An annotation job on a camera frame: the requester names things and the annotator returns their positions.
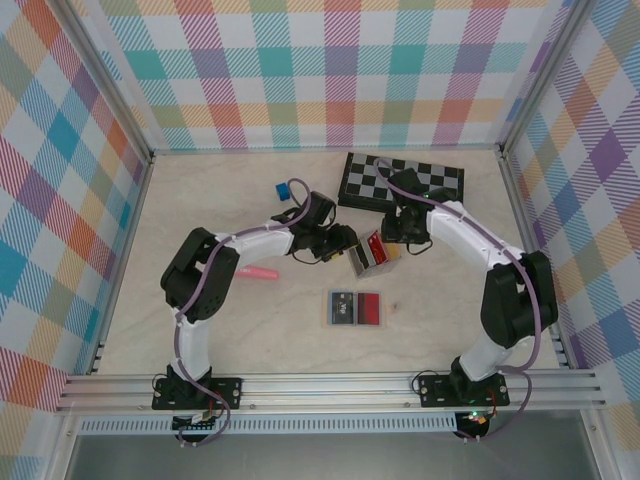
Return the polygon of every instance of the chessboard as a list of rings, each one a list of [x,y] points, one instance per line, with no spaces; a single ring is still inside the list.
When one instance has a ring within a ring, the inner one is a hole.
[[[444,187],[450,191],[455,200],[463,201],[464,169],[462,168],[350,152],[347,155],[347,163],[342,174],[338,205],[382,213],[395,211],[391,191],[377,177],[373,168],[373,162],[376,158],[386,160],[396,170],[413,168],[418,172],[420,182],[429,187],[429,190]],[[380,173],[385,178],[389,178],[391,170],[380,167]]]

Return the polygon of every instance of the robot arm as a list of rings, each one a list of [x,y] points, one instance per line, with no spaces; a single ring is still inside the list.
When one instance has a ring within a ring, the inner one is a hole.
[[[446,189],[428,191],[414,170],[397,172],[389,182],[405,192],[431,198],[443,207],[394,192],[397,210],[387,214],[382,222],[383,241],[423,244],[432,237],[438,238],[478,270],[486,272],[480,312],[483,331],[476,343],[454,360],[449,375],[458,400],[465,402],[478,389],[485,388],[483,381],[497,373],[518,343],[534,334],[529,293],[508,257],[518,259],[532,281],[542,330],[558,318],[550,263],[541,252],[525,254],[486,229],[486,235],[481,235],[463,221],[466,217],[478,224],[460,202],[452,201]]]
[[[324,226],[332,211],[335,219],[335,204],[318,192],[311,192],[307,214],[289,228],[282,228],[290,215],[295,216],[301,210],[302,207],[291,209],[266,222],[265,228],[232,238],[216,254],[206,272],[204,288],[185,312],[180,328],[180,359],[191,378],[200,381],[210,375],[207,344],[211,317],[222,307],[236,270],[263,258],[285,256],[302,249],[310,249],[315,258],[326,262],[357,244],[357,236],[350,227],[332,223]],[[212,249],[228,237],[229,234],[211,234],[197,228],[184,241],[161,280],[166,301],[176,312],[191,299],[205,274],[199,265],[205,264]],[[188,380],[178,368],[177,359],[171,362],[168,376],[172,375]]]

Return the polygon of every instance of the plaid wall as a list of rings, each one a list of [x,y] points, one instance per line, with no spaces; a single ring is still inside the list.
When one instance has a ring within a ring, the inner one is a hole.
[[[75,0],[171,149],[492,145],[568,3]]]
[[[561,326],[578,365],[602,374],[638,478],[640,0],[598,3],[514,153]]]
[[[110,292],[143,163],[44,0],[0,2],[0,478],[29,479]]]
[[[496,141],[496,143],[503,143],[509,133],[509,130],[511,130],[513,121],[518,111],[520,110],[520,107],[522,106],[522,102],[524,102],[525,98],[527,98],[527,95],[529,95],[529,92],[531,92],[533,84],[538,77],[540,67],[542,67],[545,60],[547,59],[547,56],[551,52],[551,46],[553,45],[553,42],[557,38],[558,34],[562,31],[562,27],[564,26],[567,16],[569,15],[571,7],[575,3],[575,1],[576,0],[563,0],[562,6],[558,10],[556,18],[553,20],[551,28],[549,28],[547,36],[545,37],[540,50],[538,51],[535,60],[531,64],[524,82],[522,82],[520,89],[518,90],[518,95],[513,102],[513,105],[511,106],[511,110],[509,110],[509,115],[507,115],[507,120],[504,122],[502,130],[500,130],[500,135],[498,135],[498,140]]]

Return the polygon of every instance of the metal rail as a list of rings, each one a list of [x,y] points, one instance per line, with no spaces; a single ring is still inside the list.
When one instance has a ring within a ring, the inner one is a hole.
[[[503,147],[507,152],[507,157],[513,151],[518,140],[520,140],[529,126],[545,93],[558,75],[564,60],[567,58],[567,55],[569,55],[575,39],[578,37],[578,34],[597,3],[598,0],[577,0],[573,3],[571,11],[562,26],[562,30],[553,42],[547,58],[542,67],[540,67],[533,87],[527,94],[520,110],[516,113],[511,130],[507,133],[503,141]]]
[[[603,408],[605,399],[590,370],[531,370],[530,410]],[[234,415],[464,412],[468,406],[421,408],[409,382],[414,373],[250,374],[241,375],[242,402]],[[151,409],[152,375],[69,377],[58,412],[64,415],[176,415],[185,411]],[[507,376],[511,405],[517,410],[527,391],[523,377]]]
[[[87,68],[98,90],[105,98],[115,118],[124,130],[132,148],[138,156],[151,163],[152,148],[147,142],[140,125],[133,117],[131,109],[122,97],[116,81],[109,73],[109,69],[98,53],[90,35],[87,33],[82,20],[68,0],[49,0],[51,11],[56,16],[65,34],[78,51],[83,65]]]

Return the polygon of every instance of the pink object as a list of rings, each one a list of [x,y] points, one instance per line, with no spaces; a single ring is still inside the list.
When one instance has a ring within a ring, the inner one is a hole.
[[[277,280],[280,273],[277,270],[269,270],[260,267],[244,267],[236,270],[238,277],[262,278],[263,280]]]

